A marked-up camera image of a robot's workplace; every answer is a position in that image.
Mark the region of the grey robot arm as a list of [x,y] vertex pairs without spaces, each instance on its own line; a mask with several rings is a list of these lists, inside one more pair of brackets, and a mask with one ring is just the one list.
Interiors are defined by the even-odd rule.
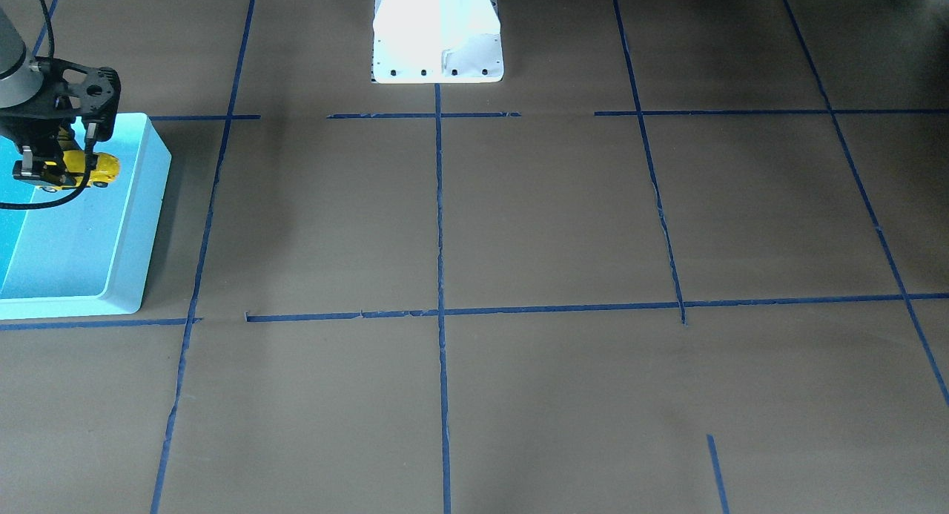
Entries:
[[48,192],[106,188],[119,160],[94,148],[112,138],[121,101],[121,78],[111,67],[85,67],[55,55],[50,4],[38,0],[47,54],[27,46],[2,14],[2,136],[19,159],[11,176]]

